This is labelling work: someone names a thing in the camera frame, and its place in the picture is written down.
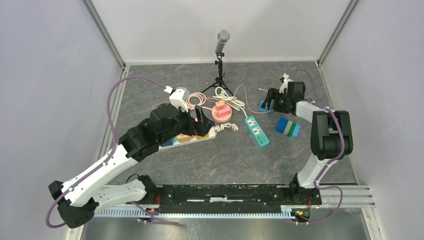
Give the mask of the yellow cube plug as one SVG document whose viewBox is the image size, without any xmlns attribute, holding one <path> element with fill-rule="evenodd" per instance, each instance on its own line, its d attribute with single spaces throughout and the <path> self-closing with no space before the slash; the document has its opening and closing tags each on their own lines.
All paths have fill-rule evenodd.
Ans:
<svg viewBox="0 0 424 240">
<path fill-rule="evenodd" d="M 209 138 L 209 137 L 210 137 L 210 135 L 209 135 L 209 134 L 206 134 L 205 136 L 197 135 L 197 136 L 196 136 L 196 139 L 197 139 L 197 140 L 202 140 L 202 139 Z"/>
</svg>

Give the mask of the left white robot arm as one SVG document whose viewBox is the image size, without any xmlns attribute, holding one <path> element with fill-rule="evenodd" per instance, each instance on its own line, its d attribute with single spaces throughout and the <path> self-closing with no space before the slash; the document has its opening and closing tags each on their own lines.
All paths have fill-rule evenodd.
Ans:
<svg viewBox="0 0 424 240">
<path fill-rule="evenodd" d="M 183 134 L 189 137 L 207 135 L 215 123 L 207 118 L 202 107 L 195 107 L 196 117 L 169 103 L 159 105 L 149 117 L 113 139 L 112 149 L 78 176 L 49 184 L 54 203 L 48 209 L 45 223 L 55 229 L 78 228 L 94 215 L 115 205 L 140 201 L 153 203 L 157 190 L 145 180 L 105 190 L 102 187 L 124 170 L 158 152 L 159 147 Z"/>
</svg>

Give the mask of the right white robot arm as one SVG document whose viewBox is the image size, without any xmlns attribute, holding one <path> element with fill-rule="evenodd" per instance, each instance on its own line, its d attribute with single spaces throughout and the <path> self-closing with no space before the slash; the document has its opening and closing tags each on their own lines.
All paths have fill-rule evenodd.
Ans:
<svg viewBox="0 0 424 240">
<path fill-rule="evenodd" d="M 304 82 L 288 81 L 281 89 L 269 88 L 261 107 L 292 114 L 311 123 L 311 156 L 289 185 L 289 199 L 302 204 L 319 193 L 319 183 L 328 169 L 354 149 L 350 114 L 305 98 Z"/>
</svg>

